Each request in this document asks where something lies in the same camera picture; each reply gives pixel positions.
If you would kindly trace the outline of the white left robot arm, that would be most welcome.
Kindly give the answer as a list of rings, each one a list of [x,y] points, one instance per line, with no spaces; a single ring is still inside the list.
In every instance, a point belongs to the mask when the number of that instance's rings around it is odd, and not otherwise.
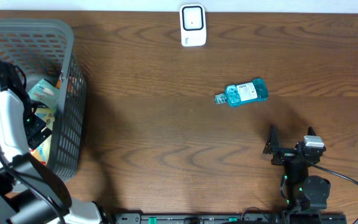
[[[52,132],[35,115],[26,86],[17,65],[0,61],[0,223],[109,223],[30,153]]]

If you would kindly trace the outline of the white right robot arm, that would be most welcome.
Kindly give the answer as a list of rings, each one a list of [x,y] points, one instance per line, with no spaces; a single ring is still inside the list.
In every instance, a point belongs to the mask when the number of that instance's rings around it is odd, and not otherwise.
[[[323,140],[312,127],[294,147],[281,146],[275,126],[270,127],[263,153],[272,155],[272,165],[284,168],[280,193],[287,200],[290,210],[319,212],[327,208],[330,181],[308,172],[308,168],[317,164],[325,151]]]

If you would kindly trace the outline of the yellow snack bag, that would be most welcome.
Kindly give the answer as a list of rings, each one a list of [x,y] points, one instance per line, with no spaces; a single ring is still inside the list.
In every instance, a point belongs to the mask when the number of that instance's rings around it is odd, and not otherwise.
[[[50,108],[38,108],[35,114],[46,122],[46,127],[50,130],[53,129],[53,124],[55,122],[55,117],[52,113],[53,111]],[[50,145],[51,145],[52,136],[49,136],[41,145],[36,149],[31,149],[31,154],[39,160],[43,165],[47,165],[49,155],[50,155]]]

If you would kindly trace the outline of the light blue wipes pack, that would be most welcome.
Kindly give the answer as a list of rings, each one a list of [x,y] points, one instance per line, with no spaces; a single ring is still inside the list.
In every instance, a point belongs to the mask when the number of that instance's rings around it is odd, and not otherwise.
[[[34,85],[28,94],[31,100],[41,102],[51,110],[56,110],[60,90],[45,79],[42,79]]]

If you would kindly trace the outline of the teal mouthwash bottle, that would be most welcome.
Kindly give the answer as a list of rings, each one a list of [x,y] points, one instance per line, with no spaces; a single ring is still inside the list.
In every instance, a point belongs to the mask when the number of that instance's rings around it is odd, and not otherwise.
[[[251,82],[228,85],[223,93],[215,95],[214,102],[217,105],[227,103],[231,107],[237,107],[248,103],[265,101],[268,97],[269,91],[264,80],[256,78]]]

